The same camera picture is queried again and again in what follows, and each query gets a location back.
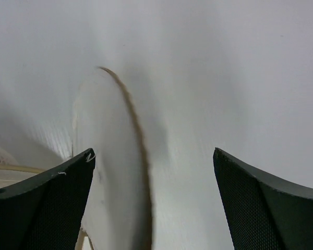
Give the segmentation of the round mesh laundry bag glasses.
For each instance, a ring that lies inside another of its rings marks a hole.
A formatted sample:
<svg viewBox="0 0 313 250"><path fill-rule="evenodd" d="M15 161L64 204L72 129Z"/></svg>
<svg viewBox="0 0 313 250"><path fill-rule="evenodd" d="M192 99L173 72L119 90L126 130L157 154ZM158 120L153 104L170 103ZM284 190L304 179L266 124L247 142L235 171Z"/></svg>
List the round mesh laundry bag glasses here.
<svg viewBox="0 0 313 250"><path fill-rule="evenodd" d="M125 84L97 67L68 103L29 84L0 86L0 188L93 149L95 168L74 249L152 249L143 130Z"/></svg>

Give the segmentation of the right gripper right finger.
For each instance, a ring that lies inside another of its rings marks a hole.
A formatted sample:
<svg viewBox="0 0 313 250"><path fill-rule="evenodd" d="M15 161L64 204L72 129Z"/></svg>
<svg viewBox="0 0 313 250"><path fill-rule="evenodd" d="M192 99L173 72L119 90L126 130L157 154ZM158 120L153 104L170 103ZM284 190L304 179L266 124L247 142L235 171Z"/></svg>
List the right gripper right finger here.
<svg viewBox="0 0 313 250"><path fill-rule="evenodd" d="M216 148L213 165L235 249L313 249L313 189Z"/></svg>

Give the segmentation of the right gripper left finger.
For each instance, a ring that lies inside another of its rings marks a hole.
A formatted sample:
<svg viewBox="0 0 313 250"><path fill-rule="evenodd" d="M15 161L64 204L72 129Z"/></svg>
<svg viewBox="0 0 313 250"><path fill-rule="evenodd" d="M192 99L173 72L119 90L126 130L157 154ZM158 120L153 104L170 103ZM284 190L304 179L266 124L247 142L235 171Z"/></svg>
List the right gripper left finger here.
<svg viewBox="0 0 313 250"><path fill-rule="evenodd" d="M94 158L90 148L43 173L0 188L0 249L74 249Z"/></svg>

